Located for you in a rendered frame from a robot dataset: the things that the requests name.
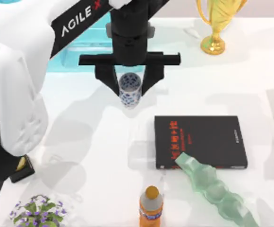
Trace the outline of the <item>blue and white patterned cup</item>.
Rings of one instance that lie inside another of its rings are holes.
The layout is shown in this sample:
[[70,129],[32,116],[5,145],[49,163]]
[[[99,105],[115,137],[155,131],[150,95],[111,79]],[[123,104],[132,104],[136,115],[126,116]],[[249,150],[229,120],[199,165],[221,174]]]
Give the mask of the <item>blue and white patterned cup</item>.
[[119,97],[127,109],[135,108],[141,98],[142,81],[133,72],[123,74],[119,79]]

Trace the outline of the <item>light blue rack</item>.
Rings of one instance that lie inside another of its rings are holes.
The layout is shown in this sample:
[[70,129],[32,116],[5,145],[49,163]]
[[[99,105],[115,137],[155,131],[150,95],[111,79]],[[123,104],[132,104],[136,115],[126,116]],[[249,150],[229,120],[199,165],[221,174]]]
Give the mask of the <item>light blue rack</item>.
[[56,54],[48,63],[47,72],[93,72],[93,65],[79,66],[79,56],[112,52],[112,41],[105,30],[108,22],[109,13]]

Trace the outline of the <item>black book with red lettering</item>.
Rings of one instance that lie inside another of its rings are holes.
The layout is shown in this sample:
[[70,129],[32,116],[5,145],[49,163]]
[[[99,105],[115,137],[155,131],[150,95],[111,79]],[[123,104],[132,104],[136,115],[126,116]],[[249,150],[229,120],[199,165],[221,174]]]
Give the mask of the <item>black book with red lettering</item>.
[[219,169],[245,169],[248,159],[237,116],[155,116],[155,167],[175,169],[186,153]]

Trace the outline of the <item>gold trophy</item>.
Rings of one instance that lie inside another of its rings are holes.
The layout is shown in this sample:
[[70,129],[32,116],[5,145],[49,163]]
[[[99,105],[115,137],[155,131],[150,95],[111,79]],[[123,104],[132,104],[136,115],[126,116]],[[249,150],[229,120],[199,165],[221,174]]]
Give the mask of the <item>gold trophy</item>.
[[206,18],[202,10],[201,0],[196,0],[200,17],[212,29],[212,34],[205,37],[200,44],[203,52],[209,55],[219,55],[224,52],[225,42],[220,37],[220,34],[247,1],[248,0],[207,0],[208,18]]

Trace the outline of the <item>black and yellow block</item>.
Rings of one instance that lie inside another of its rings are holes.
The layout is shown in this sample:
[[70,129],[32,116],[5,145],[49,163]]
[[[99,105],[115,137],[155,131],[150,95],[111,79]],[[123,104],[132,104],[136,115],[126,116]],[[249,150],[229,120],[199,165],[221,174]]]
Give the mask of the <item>black and yellow block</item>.
[[33,165],[28,155],[20,158],[15,172],[9,177],[12,183],[16,183],[35,173]]

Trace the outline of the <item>pale green translucent bottle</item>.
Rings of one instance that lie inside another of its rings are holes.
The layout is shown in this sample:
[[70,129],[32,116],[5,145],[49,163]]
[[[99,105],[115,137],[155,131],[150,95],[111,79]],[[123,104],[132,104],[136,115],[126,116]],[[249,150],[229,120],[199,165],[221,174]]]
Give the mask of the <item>pale green translucent bottle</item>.
[[186,153],[181,153],[175,163],[187,174],[193,190],[214,205],[223,219],[238,227],[259,227],[243,199],[237,193],[231,192],[217,177],[214,167],[202,164]]

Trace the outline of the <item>orange bottle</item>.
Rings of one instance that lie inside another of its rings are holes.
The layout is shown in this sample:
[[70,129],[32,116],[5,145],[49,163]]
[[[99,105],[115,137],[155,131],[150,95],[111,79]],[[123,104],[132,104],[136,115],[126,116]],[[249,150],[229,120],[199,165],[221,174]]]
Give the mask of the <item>orange bottle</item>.
[[151,185],[139,199],[139,227],[160,227],[163,213],[163,196],[157,187]]

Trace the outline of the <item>purple flowered plant pot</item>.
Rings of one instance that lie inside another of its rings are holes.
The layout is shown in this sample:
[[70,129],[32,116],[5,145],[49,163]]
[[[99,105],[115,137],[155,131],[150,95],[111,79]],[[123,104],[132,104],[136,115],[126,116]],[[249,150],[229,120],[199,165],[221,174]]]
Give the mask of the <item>purple flowered plant pot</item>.
[[19,201],[9,218],[15,227],[60,227],[67,214],[63,202],[38,194],[27,202]]

